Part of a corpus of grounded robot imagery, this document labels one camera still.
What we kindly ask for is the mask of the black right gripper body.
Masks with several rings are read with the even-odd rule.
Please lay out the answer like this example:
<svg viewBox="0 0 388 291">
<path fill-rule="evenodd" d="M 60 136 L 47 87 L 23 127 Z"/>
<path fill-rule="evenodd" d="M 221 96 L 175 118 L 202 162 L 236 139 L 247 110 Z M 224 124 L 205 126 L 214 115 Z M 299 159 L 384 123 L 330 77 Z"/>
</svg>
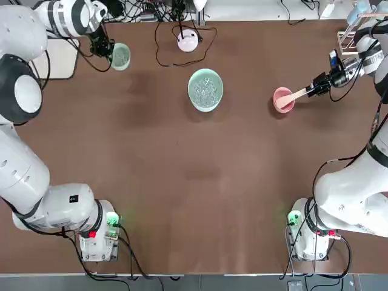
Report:
<svg viewBox="0 0 388 291">
<path fill-rule="evenodd" d="M 330 84 L 334 88 L 339 88 L 347 85 L 349 79 L 346 71 L 341 67 L 336 67 L 330 70 Z"/>
</svg>

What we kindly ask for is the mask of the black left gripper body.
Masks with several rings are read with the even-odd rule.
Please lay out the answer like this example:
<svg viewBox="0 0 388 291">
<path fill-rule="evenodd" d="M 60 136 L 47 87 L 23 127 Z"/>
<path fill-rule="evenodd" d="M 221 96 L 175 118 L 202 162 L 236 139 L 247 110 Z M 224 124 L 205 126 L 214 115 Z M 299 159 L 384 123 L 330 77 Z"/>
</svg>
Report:
<svg viewBox="0 0 388 291">
<path fill-rule="evenodd" d="M 105 45 L 109 43 L 109 38 L 103 25 L 100 25 L 94 32 L 90 32 L 90 41 L 92 45 Z"/>
</svg>

